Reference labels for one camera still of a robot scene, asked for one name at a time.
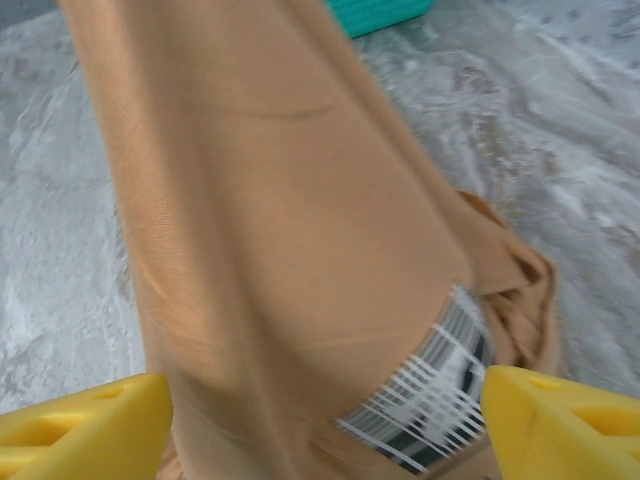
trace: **teal object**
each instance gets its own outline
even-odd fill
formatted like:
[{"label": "teal object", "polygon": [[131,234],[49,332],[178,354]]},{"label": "teal object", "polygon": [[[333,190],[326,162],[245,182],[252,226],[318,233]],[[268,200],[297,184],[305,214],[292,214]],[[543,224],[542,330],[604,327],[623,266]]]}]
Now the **teal object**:
[{"label": "teal object", "polygon": [[359,37],[424,14],[433,0],[327,0],[347,34]]}]

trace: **gray marble surface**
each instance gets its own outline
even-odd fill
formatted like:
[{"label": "gray marble surface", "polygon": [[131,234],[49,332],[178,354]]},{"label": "gray marble surface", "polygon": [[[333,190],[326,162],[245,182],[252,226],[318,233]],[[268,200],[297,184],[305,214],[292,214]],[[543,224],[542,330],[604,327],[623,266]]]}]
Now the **gray marble surface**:
[{"label": "gray marble surface", "polygon": [[0,28],[39,17],[55,8],[55,0],[0,0]]},{"label": "gray marble surface", "polygon": [[[511,6],[436,2],[356,43],[451,181],[557,263],[567,373],[640,396],[640,83]],[[59,13],[0,32],[0,65],[4,412],[139,372],[143,355],[104,150]]]},{"label": "gray marble surface", "polygon": [[499,2],[561,43],[640,76],[640,0],[484,1]]}]

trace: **wrinkled fabric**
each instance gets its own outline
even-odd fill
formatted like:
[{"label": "wrinkled fabric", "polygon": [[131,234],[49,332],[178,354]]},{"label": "wrinkled fabric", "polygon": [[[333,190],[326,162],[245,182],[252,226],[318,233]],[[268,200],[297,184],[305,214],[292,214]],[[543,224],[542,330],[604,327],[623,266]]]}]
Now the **wrinkled fabric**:
[{"label": "wrinkled fabric", "polygon": [[[556,373],[554,271],[456,192],[314,0],[64,0],[113,173],[159,478],[409,479],[339,432],[462,285]],[[480,439],[424,478],[497,478]]]}]

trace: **black and white tag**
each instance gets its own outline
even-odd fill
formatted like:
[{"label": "black and white tag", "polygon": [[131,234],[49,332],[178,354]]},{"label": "black and white tag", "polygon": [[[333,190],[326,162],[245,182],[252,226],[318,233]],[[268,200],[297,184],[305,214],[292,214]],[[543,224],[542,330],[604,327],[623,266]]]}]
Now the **black and white tag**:
[{"label": "black and white tag", "polygon": [[428,340],[336,426],[412,473],[427,472],[480,437],[480,393],[493,345],[468,290],[455,286]]}]

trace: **tan fabric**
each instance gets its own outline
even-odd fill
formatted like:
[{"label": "tan fabric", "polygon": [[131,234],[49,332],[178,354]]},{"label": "tan fabric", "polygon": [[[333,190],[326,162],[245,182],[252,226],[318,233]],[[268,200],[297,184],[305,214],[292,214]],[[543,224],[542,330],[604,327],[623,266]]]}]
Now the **tan fabric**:
[{"label": "tan fabric", "polygon": [[[61,3],[174,401],[163,480],[415,478],[332,422],[456,283],[498,362],[556,372],[552,266],[447,184],[322,4]],[[494,478],[487,445],[432,477]]]}]

